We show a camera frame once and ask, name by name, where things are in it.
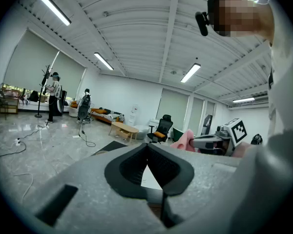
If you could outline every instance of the power cable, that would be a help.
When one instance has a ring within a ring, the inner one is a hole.
[[[31,188],[31,186],[34,183],[34,175],[31,173],[23,173],[23,174],[13,174],[13,176],[20,176],[20,175],[31,175],[32,179],[31,179],[31,183],[28,186],[28,188],[26,189],[26,191],[24,192],[23,196],[21,197],[21,204],[23,204],[24,201],[24,197],[26,196],[26,194],[28,193],[29,189]]]
[[[49,140],[49,139],[58,139],[58,138],[74,138],[74,137],[56,137],[56,138],[39,138],[39,139],[28,139],[27,141],[38,141],[38,140]]]
[[[38,125],[39,127],[41,127],[40,129],[38,129],[37,131],[32,132],[32,133],[29,134],[29,135],[26,135],[25,137],[22,137],[22,138],[26,138],[26,137],[31,136],[32,134],[34,134],[34,133],[36,133],[36,132],[42,130],[43,128],[47,127],[48,123],[49,123],[49,122],[47,122],[46,125],[45,125],[44,127]]]
[[[21,150],[20,152],[14,152],[14,153],[9,153],[9,154],[2,154],[0,155],[0,157],[3,157],[3,156],[7,156],[7,155],[12,155],[12,154],[20,154],[22,152],[24,152],[26,150],[26,144],[22,141],[20,141],[20,143],[23,143],[25,145],[25,149],[24,150]]]
[[[11,146],[11,147],[8,147],[7,145],[5,145],[5,144],[2,144],[2,145],[0,146],[0,149],[2,148],[2,146],[6,146],[6,147],[7,147],[7,149],[11,149],[15,143],[16,143],[16,141],[15,141],[15,142],[12,144],[12,146]]]
[[[80,125],[79,125],[79,131],[78,131],[78,135],[79,135],[79,137],[80,137],[83,141],[86,142],[86,145],[87,145],[88,147],[95,147],[95,146],[96,146],[96,143],[94,143],[94,142],[92,142],[92,141],[87,141],[87,135],[84,133],[83,129],[82,129],[82,133],[85,135],[86,139],[83,139],[83,137],[81,137],[81,135],[80,135],[80,127],[81,127],[81,125],[82,125],[82,123],[80,123]]]

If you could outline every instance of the ceiling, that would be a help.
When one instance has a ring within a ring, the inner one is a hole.
[[[194,15],[207,10],[207,0],[53,1],[72,21],[69,26],[40,0],[18,0],[15,6],[102,74],[162,83],[228,105],[267,91],[268,43],[256,36],[221,37],[211,29],[203,37]],[[108,70],[94,52],[115,70]],[[195,62],[201,68],[181,83]]]

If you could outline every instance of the window blind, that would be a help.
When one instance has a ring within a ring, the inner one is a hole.
[[[203,103],[204,101],[202,99],[193,98],[193,105],[188,128],[193,131],[194,135],[197,135],[199,130]]]
[[[75,98],[84,70],[85,68],[83,66],[60,52],[55,59],[51,73],[59,73],[61,78],[59,83],[62,85],[62,89],[67,91],[68,97]]]
[[[207,102],[206,115],[214,115],[214,106],[215,103],[212,103],[210,101]]]
[[[182,130],[187,111],[189,96],[175,91],[163,89],[160,105],[157,111],[157,119],[163,115],[170,115],[173,127]]]
[[[40,92],[43,72],[51,65],[58,50],[26,31],[8,64],[4,83]]]

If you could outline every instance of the gray device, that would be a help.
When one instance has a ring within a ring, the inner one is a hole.
[[[190,140],[190,145],[200,149],[201,153],[231,156],[237,145],[247,136],[242,119],[234,118],[222,126],[217,127],[214,135],[202,135]]]

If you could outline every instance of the black mat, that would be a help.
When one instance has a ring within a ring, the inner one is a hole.
[[[108,145],[106,145],[102,149],[100,149],[100,151],[112,151],[112,150],[119,149],[119,148],[122,148],[125,146],[126,145],[119,143],[117,141],[112,141],[111,143],[109,143]]]

